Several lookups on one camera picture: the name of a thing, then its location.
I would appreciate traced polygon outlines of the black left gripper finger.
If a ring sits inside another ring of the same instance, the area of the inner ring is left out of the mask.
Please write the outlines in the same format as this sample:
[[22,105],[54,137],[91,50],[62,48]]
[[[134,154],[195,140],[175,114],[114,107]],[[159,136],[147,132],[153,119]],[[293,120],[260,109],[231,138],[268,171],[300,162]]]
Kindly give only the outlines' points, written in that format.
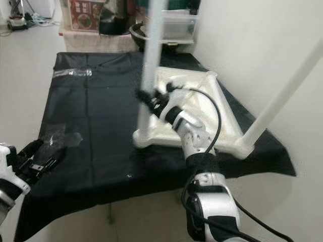
[[43,140],[36,139],[22,149],[22,155],[34,155],[41,148]]
[[62,163],[67,156],[68,148],[60,148],[56,150],[48,159],[48,171],[53,171],[58,164]]

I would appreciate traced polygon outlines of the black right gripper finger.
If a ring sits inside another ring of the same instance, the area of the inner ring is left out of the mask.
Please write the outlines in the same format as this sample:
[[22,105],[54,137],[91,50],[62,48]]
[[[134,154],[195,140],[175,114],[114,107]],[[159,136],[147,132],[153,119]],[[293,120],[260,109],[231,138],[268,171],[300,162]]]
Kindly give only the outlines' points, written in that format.
[[154,104],[154,95],[151,95],[149,92],[141,90],[140,88],[136,89],[136,97],[144,105]]

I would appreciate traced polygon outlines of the white plastic table top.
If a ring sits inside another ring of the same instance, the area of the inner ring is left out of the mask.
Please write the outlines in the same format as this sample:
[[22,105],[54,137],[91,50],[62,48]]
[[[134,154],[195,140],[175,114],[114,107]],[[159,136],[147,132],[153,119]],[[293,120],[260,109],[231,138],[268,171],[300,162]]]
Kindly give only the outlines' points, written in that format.
[[[217,76],[217,73],[213,71],[157,67],[154,87],[162,94],[168,92],[168,84],[184,88],[185,99],[180,108],[201,120],[211,136],[216,134],[219,122],[217,111],[214,108],[216,104],[221,113],[222,127],[214,149],[235,156],[233,153],[238,150],[235,147],[235,141],[241,138],[244,132],[241,129],[241,122],[235,118],[233,113],[233,102],[226,99]],[[148,137],[150,145],[182,146],[180,136],[173,130],[172,125],[165,120],[160,120],[154,114],[150,116]]]

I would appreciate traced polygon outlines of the white plastic table leg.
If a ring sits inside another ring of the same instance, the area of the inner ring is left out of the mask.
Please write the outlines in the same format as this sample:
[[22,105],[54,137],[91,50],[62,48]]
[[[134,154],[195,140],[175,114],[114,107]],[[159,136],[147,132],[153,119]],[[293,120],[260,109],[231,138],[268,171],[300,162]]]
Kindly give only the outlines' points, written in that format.
[[235,147],[238,148],[234,152],[234,156],[238,159],[247,158],[255,149],[255,143],[261,134],[268,128],[268,125],[275,119],[279,111],[284,108],[289,99],[295,94],[296,90],[302,85],[305,78],[309,76],[311,71],[323,57],[323,37],[319,38],[306,56],[304,62],[298,67],[296,72],[288,79],[288,82],[273,97],[268,105],[256,117],[249,129],[244,135],[235,141]]
[[[148,13],[150,20],[147,26],[147,41],[144,51],[144,65],[140,88],[145,94],[154,95],[155,71],[160,62],[162,52],[162,39],[164,33],[164,11],[168,8],[168,0],[148,0]],[[133,143],[137,148],[150,145],[148,128],[151,113],[148,106],[142,103],[139,106],[137,129],[132,134]]]

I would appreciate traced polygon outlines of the cross shaped clear tape patch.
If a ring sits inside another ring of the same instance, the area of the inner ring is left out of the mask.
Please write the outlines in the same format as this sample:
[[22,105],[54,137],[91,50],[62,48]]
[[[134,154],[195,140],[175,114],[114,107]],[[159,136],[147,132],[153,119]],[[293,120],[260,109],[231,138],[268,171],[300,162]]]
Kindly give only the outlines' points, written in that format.
[[47,148],[58,149],[78,147],[83,137],[79,132],[66,132],[65,129],[46,131],[39,137]]

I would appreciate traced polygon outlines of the black tablecloth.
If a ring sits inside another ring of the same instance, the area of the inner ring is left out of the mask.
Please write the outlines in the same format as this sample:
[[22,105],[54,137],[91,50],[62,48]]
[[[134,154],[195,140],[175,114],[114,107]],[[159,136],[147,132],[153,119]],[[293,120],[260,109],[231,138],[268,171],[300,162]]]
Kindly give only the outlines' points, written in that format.
[[54,71],[92,74],[51,79],[40,136],[55,139],[55,131],[63,131],[81,141],[24,198],[12,242],[25,242],[74,212],[184,187],[189,171],[180,148],[132,144],[142,64],[140,52],[56,55]]

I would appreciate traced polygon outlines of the black round basin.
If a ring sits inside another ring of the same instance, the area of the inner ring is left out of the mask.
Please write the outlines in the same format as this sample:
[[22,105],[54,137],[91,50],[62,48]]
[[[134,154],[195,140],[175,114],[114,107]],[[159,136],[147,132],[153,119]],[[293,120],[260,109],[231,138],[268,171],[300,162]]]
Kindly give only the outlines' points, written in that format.
[[[132,25],[129,28],[129,34],[131,35],[132,39],[138,46],[138,50],[141,52],[145,51],[145,44],[147,41],[147,35],[144,32],[144,25],[143,23],[137,23]],[[195,41],[193,38],[189,39],[179,39],[179,40],[165,40],[162,39],[161,44],[161,51],[162,53],[177,53],[177,50],[182,45],[190,45],[194,44]]]

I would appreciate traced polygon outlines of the pink patterned cloth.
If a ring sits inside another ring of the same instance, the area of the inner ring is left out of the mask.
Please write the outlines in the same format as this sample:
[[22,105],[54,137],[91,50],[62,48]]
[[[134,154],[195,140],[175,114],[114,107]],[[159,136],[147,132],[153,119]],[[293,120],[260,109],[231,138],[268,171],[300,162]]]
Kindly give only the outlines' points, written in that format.
[[131,35],[98,35],[69,32],[61,34],[66,51],[83,53],[127,53],[139,47]]

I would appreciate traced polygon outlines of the long clear tape strip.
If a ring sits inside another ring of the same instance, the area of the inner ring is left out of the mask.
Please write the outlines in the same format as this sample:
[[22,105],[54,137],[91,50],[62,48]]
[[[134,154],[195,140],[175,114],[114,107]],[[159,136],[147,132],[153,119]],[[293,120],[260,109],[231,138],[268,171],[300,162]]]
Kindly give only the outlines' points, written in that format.
[[92,69],[65,69],[62,71],[54,71],[53,78],[60,78],[62,76],[73,76],[73,77],[86,77],[92,76]]

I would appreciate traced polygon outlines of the clear plastic storage box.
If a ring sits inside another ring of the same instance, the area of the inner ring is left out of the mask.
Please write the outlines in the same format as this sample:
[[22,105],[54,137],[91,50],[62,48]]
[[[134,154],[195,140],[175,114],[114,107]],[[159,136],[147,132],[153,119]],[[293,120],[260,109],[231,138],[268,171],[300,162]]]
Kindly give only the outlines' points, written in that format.
[[165,10],[164,33],[161,42],[176,44],[193,44],[197,15],[190,9]]

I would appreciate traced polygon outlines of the dark plastic bag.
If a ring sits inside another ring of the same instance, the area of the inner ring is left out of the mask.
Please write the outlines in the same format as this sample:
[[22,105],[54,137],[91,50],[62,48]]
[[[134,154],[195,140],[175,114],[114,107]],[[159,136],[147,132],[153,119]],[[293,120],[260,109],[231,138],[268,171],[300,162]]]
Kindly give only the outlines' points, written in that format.
[[133,0],[104,0],[98,32],[100,35],[125,35],[134,15]]

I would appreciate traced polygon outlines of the dark green round lid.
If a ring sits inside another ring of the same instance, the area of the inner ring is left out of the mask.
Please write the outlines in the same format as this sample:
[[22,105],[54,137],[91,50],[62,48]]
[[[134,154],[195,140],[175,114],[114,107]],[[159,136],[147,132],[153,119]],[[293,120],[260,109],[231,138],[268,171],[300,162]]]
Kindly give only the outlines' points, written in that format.
[[[160,2],[161,0],[134,0],[136,7],[147,9],[150,2]],[[184,10],[184,9],[198,9],[201,0],[168,0],[166,10]]]

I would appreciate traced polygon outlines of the small black white appliance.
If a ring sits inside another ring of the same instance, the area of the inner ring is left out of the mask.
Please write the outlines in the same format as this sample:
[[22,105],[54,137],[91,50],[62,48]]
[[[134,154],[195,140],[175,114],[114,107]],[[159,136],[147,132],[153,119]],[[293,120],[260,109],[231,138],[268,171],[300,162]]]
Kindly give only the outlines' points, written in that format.
[[28,24],[25,18],[9,18],[8,28],[11,32],[27,30]]

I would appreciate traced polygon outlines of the white cabinet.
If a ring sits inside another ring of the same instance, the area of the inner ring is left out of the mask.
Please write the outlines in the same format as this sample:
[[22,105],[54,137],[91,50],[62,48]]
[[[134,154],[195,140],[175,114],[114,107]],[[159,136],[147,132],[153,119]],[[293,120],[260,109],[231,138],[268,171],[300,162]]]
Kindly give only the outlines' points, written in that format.
[[55,0],[26,0],[29,9],[44,18],[53,18],[56,11]]

